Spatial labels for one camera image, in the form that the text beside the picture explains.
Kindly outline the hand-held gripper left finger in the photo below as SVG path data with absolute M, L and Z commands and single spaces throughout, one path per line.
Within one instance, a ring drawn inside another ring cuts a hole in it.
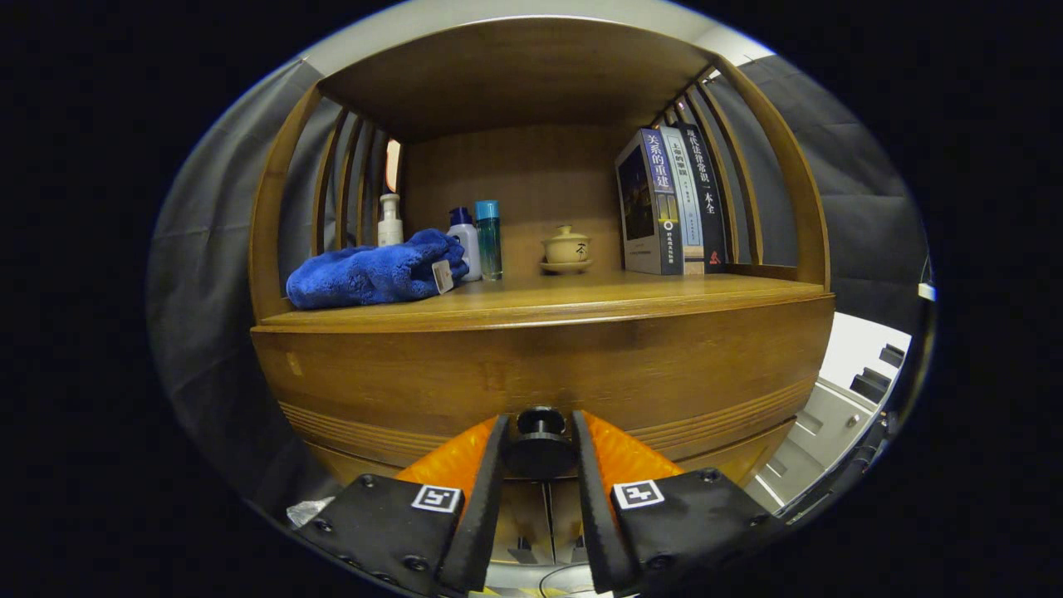
M 410 596 L 485 586 L 509 418 L 482 421 L 393 477 L 361 474 L 297 535 L 341 566 Z

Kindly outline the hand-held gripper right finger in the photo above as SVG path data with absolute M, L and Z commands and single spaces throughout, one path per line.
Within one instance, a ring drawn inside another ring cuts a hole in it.
M 572 413 L 585 548 L 597 593 L 667 596 L 782 537 L 784 522 L 715 467 L 684 472 L 585 411 Z

